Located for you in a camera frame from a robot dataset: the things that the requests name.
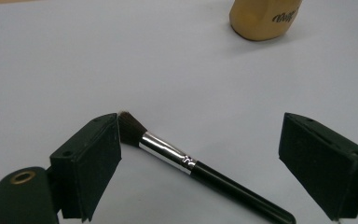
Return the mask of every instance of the makeup brush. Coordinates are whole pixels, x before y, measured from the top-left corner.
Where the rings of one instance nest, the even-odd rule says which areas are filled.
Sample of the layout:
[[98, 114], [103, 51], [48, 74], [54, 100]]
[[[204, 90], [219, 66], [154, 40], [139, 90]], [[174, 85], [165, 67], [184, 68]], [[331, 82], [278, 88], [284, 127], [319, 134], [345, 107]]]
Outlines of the makeup brush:
[[204, 163], [191, 158], [184, 151], [153, 135], [129, 112], [123, 111], [119, 113], [118, 125], [122, 143], [144, 149], [205, 185], [217, 189], [248, 208], [254, 209], [254, 211], [273, 223], [296, 223], [295, 217], [278, 205], [269, 202]]

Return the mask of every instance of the brush bristles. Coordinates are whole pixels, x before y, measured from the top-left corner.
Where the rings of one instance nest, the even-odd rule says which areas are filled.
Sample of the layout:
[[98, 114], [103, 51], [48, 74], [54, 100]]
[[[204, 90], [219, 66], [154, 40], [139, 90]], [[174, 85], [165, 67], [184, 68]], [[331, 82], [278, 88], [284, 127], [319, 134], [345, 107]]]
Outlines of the brush bristles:
[[118, 114], [118, 127], [120, 131], [120, 141], [122, 143], [139, 147], [139, 141], [142, 139], [147, 129], [128, 111], [122, 111]]

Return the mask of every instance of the yellow cup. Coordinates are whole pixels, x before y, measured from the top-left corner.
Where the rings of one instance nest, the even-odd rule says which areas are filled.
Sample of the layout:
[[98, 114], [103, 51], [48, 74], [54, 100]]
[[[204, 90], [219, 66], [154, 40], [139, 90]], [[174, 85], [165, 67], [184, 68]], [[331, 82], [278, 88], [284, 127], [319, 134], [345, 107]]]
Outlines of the yellow cup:
[[295, 19], [302, 0], [235, 0], [229, 13], [232, 28], [250, 40], [283, 35]]

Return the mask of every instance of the metal ferrule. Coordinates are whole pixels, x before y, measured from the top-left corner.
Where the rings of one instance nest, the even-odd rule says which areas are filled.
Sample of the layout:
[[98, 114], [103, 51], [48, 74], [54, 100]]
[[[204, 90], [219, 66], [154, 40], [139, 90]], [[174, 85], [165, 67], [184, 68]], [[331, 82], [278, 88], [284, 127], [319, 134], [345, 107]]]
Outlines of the metal ferrule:
[[185, 154], [184, 151], [161, 140], [150, 132], [144, 133], [139, 142], [139, 147], [187, 174], [191, 173], [197, 162], [197, 160]]

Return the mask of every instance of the black brush handle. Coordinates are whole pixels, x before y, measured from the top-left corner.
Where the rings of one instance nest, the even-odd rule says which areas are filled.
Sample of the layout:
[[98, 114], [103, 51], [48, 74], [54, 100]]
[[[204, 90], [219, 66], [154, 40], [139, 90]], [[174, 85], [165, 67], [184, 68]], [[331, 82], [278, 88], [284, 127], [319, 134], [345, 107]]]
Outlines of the black brush handle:
[[295, 217], [289, 212], [257, 195], [232, 179], [218, 173], [200, 161], [197, 161], [191, 170], [190, 176], [214, 189], [217, 189], [218, 191], [221, 191], [246, 207], [254, 209], [257, 213], [267, 217], [273, 223], [296, 223]]

